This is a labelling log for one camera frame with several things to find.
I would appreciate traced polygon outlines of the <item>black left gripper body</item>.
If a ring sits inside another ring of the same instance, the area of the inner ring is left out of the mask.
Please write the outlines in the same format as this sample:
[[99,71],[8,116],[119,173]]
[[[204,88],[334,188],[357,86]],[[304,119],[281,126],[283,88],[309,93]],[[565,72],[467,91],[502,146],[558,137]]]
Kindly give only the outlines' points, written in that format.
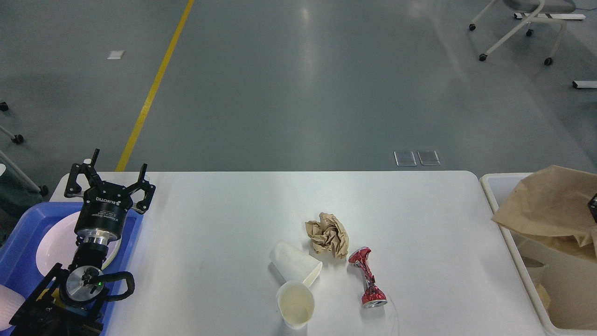
[[110,239],[120,239],[130,209],[130,196],[108,199],[103,196],[83,198],[83,206],[75,225],[75,234],[87,237],[91,231],[104,231]]

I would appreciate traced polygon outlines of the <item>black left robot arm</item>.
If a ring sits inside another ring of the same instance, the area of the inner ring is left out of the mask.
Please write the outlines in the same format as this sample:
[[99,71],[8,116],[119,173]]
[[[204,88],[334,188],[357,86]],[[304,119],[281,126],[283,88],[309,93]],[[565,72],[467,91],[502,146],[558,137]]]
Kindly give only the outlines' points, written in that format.
[[72,263],[55,264],[24,300],[9,321],[13,336],[98,336],[102,307],[136,288],[132,273],[107,273],[103,263],[109,245],[121,240],[128,213],[145,213],[156,187],[146,179],[147,164],[132,185],[103,180],[95,168],[98,155],[96,149],[90,162],[74,163],[65,187],[66,198],[83,199]]

